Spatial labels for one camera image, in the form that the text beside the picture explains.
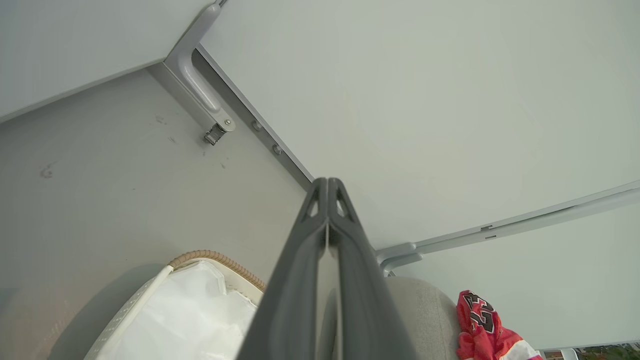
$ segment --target white panel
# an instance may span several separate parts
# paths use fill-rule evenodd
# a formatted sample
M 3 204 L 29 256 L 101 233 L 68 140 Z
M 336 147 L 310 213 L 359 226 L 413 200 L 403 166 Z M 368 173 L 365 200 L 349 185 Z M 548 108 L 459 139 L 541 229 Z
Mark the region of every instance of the white panel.
M 82 359 L 187 251 L 269 280 L 304 191 L 243 122 L 203 133 L 146 71 L 0 125 L 0 359 Z
M 534 348 L 640 339 L 640 205 L 426 254 L 395 269 L 454 302 L 472 290 Z
M 372 244 L 640 179 L 640 3 L 231 0 L 202 41 Z
M 162 60 L 210 3 L 0 1 L 0 120 Z

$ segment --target gray cushion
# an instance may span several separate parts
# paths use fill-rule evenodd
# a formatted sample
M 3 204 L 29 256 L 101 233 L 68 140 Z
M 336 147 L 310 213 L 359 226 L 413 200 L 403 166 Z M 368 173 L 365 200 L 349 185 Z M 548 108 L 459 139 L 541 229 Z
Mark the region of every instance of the gray cushion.
M 453 301 L 426 281 L 386 277 L 385 282 L 418 356 L 457 360 L 460 325 Z

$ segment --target white laundry basket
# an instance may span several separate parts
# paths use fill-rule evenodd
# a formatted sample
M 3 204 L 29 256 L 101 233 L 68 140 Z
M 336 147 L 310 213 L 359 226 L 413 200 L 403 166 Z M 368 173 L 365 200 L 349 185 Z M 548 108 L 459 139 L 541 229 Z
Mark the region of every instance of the white laundry basket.
M 113 348 L 162 281 L 167 278 L 170 273 L 198 261 L 206 261 L 215 266 L 215 268 L 224 275 L 227 290 L 238 291 L 255 305 L 260 303 L 264 291 L 264 282 L 247 271 L 247 269 L 219 252 L 210 250 L 187 252 L 173 259 L 153 279 L 147 281 L 122 306 L 118 313 L 107 324 L 107 327 L 102 331 L 95 343 L 93 343 L 89 353 L 87 353 L 84 358 L 89 360 L 100 359 L 102 354 L 107 353 L 110 348 Z

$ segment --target floor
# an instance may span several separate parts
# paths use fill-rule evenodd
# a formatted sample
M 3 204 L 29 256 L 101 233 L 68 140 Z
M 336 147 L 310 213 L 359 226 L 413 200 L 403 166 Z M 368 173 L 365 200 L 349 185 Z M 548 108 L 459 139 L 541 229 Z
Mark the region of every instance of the floor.
M 201 135 L 145 70 L 0 126 L 0 359 L 83 358 L 190 250 L 268 281 L 305 193 L 242 122 Z

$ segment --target white table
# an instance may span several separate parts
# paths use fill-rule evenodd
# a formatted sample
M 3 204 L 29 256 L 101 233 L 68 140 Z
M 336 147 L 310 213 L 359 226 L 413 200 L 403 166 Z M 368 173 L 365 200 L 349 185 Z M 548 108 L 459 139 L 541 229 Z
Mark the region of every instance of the white table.
M 231 0 L 201 44 L 379 249 L 640 179 L 639 13 Z
M 211 0 L 4 0 L 0 122 L 162 61 Z

